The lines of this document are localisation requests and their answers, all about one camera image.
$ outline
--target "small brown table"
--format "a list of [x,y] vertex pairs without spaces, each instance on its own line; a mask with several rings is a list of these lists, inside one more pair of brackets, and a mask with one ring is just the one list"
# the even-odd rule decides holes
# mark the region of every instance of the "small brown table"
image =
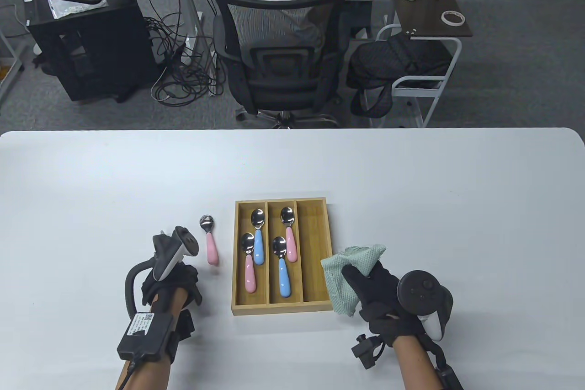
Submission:
[[413,37],[473,36],[467,20],[462,26],[449,26],[441,20],[441,15],[445,11],[462,13],[456,0],[392,0],[392,2],[402,29],[408,35]]

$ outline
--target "stainless steel spoon head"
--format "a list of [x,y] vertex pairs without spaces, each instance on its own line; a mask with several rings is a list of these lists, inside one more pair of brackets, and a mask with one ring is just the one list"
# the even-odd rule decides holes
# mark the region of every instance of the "stainless steel spoon head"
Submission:
[[287,240],[282,236],[274,238],[272,241],[272,251],[282,259],[287,253]]
[[205,233],[210,233],[213,230],[213,218],[211,215],[203,215],[199,220],[199,225],[205,231]]
[[280,220],[284,225],[290,227],[294,223],[294,211],[292,208],[282,208],[280,211]]
[[252,233],[245,233],[240,240],[240,246],[244,253],[252,254],[254,251],[254,235]]
[[254,212],[252,212],[251,220],[252,225],[254,225],[256,229],[261,229],[262,225],[264,225],[264,222],[266,221],[266,215],[261,208],[257,208],[254,210]]

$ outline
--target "blue spoon handle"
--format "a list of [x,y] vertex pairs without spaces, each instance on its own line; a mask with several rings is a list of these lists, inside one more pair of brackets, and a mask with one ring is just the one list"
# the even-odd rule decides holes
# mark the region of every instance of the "blue spoon handle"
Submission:
[[254,263],[256,265],[264,263],[264,242],[262,242],[261,229],[256,229],[254,235]]
[[280,281],[280,295],[282,297],[290,297],[291,282],[288,279],[287,263],[284,258],[278,260],[278,280]]

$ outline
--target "blue spoon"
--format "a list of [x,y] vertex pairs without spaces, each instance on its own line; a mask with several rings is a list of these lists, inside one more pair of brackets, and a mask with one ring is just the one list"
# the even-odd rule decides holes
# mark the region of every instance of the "blue spoon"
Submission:
[[262,240],[262,225],[266,220],[266,215],[261,208],[257,208],[252,212],[252,225],[256,229],[254,235],[254,263],[262,265],[264,263],[264,242]]
[[288,279],[287,263],[284,256],[287,253],[287,240],[282,236],[274,238],[272,241],[272,251],[278,256],[278,283],[280,283],[280,295],[290,297],[291,281]]

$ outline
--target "green cloth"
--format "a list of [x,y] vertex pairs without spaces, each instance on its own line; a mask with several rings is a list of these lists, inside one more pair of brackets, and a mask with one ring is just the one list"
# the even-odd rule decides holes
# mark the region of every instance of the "green cloth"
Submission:
[[357,294],[345,281],[341,269],[345,265],[353,265],[364,276],[367,276],[385,251],[386,247],[379,244],[374,246],[349,246],[345,251],[321,261],[331,304],[336,313],[351,317],[355,313],[359,302]]

